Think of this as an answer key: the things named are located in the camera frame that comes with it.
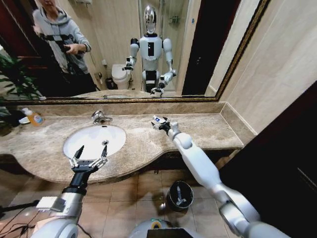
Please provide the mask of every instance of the gray hoodie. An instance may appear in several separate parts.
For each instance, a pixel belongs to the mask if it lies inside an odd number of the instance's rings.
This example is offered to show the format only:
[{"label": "gray hoodie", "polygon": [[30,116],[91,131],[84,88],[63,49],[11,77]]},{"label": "gray hoodie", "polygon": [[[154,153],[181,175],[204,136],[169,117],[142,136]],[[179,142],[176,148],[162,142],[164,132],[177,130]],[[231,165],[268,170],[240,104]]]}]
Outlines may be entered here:
[{"label": "gray hoodie", "polygon": [[[85,38],[85,36],[80,32],[79,27],[77,24],[71,19],[70,16],[67,15],[67,13],[57,7],[58,10],[58,17],[56,21],[50,21],[46,17],[46,13],[44,11],[44,8],[36,9],[33,12],[33,18],[34,23],[36,26],[38,26],[42,33],[45,36],[48,35],[54,35],[54,40],[59,41],[61,40],[61,37],[59,35],[69,35],[71,34],[74,38],[74,41],[78,44],[84,44],[86,45],[87,52],[91,50],[91,46],[89,41]],[[59,66],[63,70],[63,72],[68,73],[67,71],[67,60],[65,54],[60,50],[60,47],[55,41],[48,41],[50,47],[53,50],[53,53],[55,55],[55,59],[59,63]],[[65,40],[65,45],[74,44],[74,42],[71,39]],[[77,64],[80,69],[87,74],[88,68],[84,61],[84,54],[78,54],[78,55],[69,55],[69,58]]]}]

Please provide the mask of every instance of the faucet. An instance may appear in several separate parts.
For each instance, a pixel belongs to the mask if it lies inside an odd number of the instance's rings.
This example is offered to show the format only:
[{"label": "faucet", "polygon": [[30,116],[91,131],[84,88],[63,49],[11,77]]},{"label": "faucet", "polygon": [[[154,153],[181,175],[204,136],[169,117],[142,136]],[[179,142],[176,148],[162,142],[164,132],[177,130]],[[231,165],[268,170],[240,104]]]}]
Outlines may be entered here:
[{"label": "faucet", "polygon": [[112,118],[104,116],[102,111],[95,111],[91,118],[94,120],[93,124],[97,125],[99,123],[102,123],[104,121],[112,121]]}]

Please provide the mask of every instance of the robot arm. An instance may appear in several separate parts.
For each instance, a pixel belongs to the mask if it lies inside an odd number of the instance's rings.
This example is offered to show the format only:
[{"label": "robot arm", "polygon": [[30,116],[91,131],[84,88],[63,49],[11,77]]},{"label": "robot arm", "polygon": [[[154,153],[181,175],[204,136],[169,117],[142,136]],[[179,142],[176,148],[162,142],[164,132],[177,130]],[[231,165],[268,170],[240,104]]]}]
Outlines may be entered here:
[{"label": "robot arm", "polygon": [[252,204],[238,191],[221,182],[216,166],[190,135],[180,132],[178,123],[154,116],[154,129],[164,130],[181,153],[186,166],[196,181],[204,186],[219,202],[219,212],[232,232],[245,238],[288,238],[275,227],[260,222],[260,215]]},{"label": "robot arm", "polygon": [[86,195],[89,176],[98,171],[107,162],[107,143],[96,160],[80,160],[84,150],[82,146],[69,159],[72,170],[75,172],[70,185],[59,197],[43,197],[37,205],[41,211],[53,211],[52,220],[37,230],[31,238],[76,238],[78,236],[77,223],[81,215],[82,200]]},{"label": "robot arm", "polygon": [[127,62],[126,66],[122,68],[122,70],[133,70],[134,65],[137,62],[137,54],[140,48],[140,43],[136,38],[131,39],[131,44],[130,44],[130,52],[131,55],[130,57],[127,57]]},{"label": "robot arm", "polygon": [[174,76],[176,76],[176,70],[173,69],[173,55],[172,55],[172,42],[169,38],[163,41],[163,49],[165,52],[165,59],[168,65],[168,72],[160,77],[159,88],[164,88]]}]

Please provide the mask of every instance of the robot claw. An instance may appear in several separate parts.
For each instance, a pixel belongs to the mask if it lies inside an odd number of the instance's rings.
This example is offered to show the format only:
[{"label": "robot claw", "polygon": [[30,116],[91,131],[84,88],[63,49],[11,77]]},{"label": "robot claw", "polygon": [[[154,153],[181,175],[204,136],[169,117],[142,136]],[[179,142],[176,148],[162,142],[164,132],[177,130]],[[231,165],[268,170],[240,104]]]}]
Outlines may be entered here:
[{"label": "robot claw", "polygon": [[155,92],[158,92],[158,93],[160,92],[160,95],[159,95],[159,96],[162,97],[162,95],[163,95],[163,93],[164,93],[164,90],[163,90],[162,88],[159,88],[159,87],[157,87],[157,88],[152,88],[152,89],[151,89],[151,95],[152,95],[152,94],[155,94]]}]

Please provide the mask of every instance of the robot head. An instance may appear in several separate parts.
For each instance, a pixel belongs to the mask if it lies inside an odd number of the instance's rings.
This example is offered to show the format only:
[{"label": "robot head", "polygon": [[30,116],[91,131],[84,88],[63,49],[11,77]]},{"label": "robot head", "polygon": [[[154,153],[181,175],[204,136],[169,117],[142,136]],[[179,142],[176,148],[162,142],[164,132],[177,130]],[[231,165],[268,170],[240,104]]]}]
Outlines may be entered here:
[{"label": "robot head", "polygon": [[155,12],[155,8],[147,5],[144,11],[144,22],[147,28],[148,34],[155,33],[155,25],[157,23],[157,14]]}]

